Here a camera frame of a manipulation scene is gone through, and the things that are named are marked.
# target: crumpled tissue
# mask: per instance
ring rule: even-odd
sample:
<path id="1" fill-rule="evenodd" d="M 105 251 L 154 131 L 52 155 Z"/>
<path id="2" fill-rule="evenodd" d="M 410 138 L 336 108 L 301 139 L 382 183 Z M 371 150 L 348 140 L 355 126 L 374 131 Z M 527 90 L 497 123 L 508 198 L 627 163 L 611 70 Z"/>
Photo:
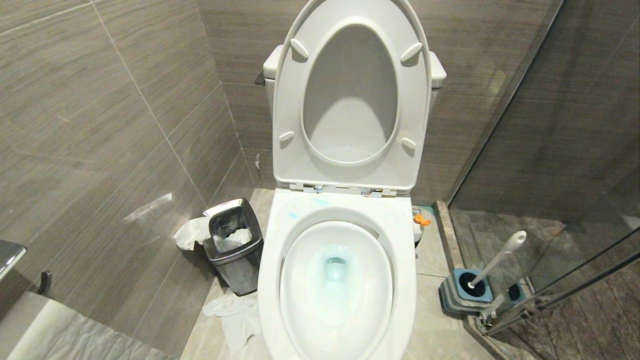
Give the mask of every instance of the crumpled tissue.
<path id="1" fill-rule="evenodd" d="M 251 231 L 249 229 L 238 229 L 233 234 L 227 236 L 226 239 L 221 238 L 218 235 L 213 236 L 213 242 L 216 244 L 216 249 L 220 252 L 226 252 L 233 250 L 236 247 L 240 247 L 251 241 Z"/>
<path id="2" fill-rule="evenodd" d="M 173 239 L 182 250 L 192 250 L 196 241 L 202 242 L 209 238 L 209 220 L 211 217 L 195 218 L 187 221 L 175 232 Z"/>
<path id="3" fill-rule="evenodd" d="M 242 349 L 251 336 L 262 334 L 258 306 L 250 297 L 228 293 L 202 307 L 205 316 L 216 315 L 222 320 L 222 330 L 231 354 Z"/>

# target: beige floor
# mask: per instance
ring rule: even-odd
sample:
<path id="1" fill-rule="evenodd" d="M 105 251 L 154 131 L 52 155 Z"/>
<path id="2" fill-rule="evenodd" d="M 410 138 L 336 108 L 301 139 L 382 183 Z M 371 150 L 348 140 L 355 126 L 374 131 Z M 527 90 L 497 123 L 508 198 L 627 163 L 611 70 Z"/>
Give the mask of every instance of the beige floor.
<path id="1" fill-rule="evenodd" d="M 265 189 L 256 189 L 250 200 L 263 232 L 266 231 L 272 200 L 273 190 Z M 440 310 L 438 287 L 448 275 L 448 269 L 435 217 L 428 209 L 425 214 L 432 223 L 427 227 L 416 250 L 417 307 L 412 337 L 403 360 L 493 359 L 463 329 L 461 321 L 445 316 Z M 215 280 L 205 303 L 223 294 L 224 290 L 218 280 Z M 220 319 L 215 316 L 206 317 L 202 313 L 193 327 L 181 358 L 271 360 L 262 336 L 250 338 L 243 349 L 230 354 Z"/>

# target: toilet brush handle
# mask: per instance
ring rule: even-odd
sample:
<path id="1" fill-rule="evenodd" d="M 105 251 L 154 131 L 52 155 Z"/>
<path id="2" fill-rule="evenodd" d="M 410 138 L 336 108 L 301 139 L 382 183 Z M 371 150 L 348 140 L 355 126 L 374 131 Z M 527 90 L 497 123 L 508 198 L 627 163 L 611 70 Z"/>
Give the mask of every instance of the toilet brush handle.
<path id="1" fill-rule="evenodd" d="M 502 260 L 502 258 L 518 250 L 518 248 L 524 243 L 526 239 L 527 239 L 526 231 L 521 230 L 511 235 L 509 240 L 507 240 L 507 242 L 504 244 L 500 252 L 491 260 L 489 265 L 487 265 L 482 270 L 482 272 L 478 276 L 476 276 L 476 278 L 472 282 L 469 283 L 469 287 L 473 288 L 477 283 L 482 281 L 482 279 L 484 279 L 487 276 L 487 274 L 489 274 L 489 272 L 491 272 L 491 270 L 493 270 L 493 268 L 495 268 L 498 265 L 498 263 L 500 263 L 500 260 Z"/>

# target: trash can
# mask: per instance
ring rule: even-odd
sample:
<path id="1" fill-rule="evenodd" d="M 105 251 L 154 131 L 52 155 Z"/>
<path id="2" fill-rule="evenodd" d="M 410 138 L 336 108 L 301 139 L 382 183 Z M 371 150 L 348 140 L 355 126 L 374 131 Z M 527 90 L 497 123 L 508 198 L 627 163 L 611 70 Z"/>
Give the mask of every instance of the trash can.
<path id="1" fill-rule="evenodd" d="M 249 202 L 246 199 L 230 200 L 208 209 L 207 213 L 211 216 L 211 237 L 204 241 L 204 249 L 209 261 L 236 295 L 254 292 L 258 288 L 258 270 L 264 240 Z M 239 229 L 249 230 L 250 239 L 247 243 L 241 245 L 237 242 L 224 242 Z"/>

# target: toilet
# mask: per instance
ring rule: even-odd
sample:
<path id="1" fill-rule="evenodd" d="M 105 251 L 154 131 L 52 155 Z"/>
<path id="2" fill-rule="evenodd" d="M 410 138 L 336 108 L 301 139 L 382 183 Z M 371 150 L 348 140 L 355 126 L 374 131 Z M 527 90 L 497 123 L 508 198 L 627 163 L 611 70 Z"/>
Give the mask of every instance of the toilet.
<path id="1" fill-rule="evenodd" d="M 264 64 L 275 190 L 258 280 L 274 360 L 398 360 L 412 205 L 446 77 L 407 0 L 311 0 Z"/>

